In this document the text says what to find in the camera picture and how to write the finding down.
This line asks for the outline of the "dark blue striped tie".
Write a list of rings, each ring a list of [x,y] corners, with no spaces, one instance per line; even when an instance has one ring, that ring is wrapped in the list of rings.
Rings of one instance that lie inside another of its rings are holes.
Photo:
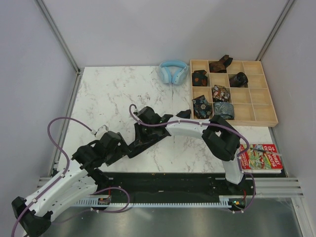
[[[161,141],[162,139],[166,138],[166,137],[152,137],[153,140],[153,145],[155,145],[156,143],[158,143],[159,141]],[[137,155],[139,155],[140,153],[142,153],[143,151],[145,151],[146,149],[148,149],[147,147],[145,148],[134,148],[132,143],[129,146],[129,148],[131,149],[131,152],[129,154],[129,158],[133,158]]]

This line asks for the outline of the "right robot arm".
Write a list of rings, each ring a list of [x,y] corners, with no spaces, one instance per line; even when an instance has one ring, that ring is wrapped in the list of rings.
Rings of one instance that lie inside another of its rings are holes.
[[[222,161],[227,180],[227,191],[235,195],[243,190],[244,174],[238,157],[247,150],[239,150],[240,140],[244,140],[247,149],[249,142],[221,116],[200,120],[172,116],[167,122],[148,124],[139,115],[132,112],[133,108],[136,109],[137,107],[131,104],[129,106],[130,116],[144,127],[163,128],[171,136],[187,136],[203,140],[211,153]]]

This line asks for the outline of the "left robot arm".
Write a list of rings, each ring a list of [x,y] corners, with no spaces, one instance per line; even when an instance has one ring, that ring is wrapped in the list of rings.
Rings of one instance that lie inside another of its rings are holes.
[[[12,208],[28,236],[39,237],[69,206],[90,194],[104,194],[109,179],[100,170],[129,153],[120,133],[106,132],[100,139],[80,146],[67,160],[66,167],[39,190],[26,198],[17,197]]]

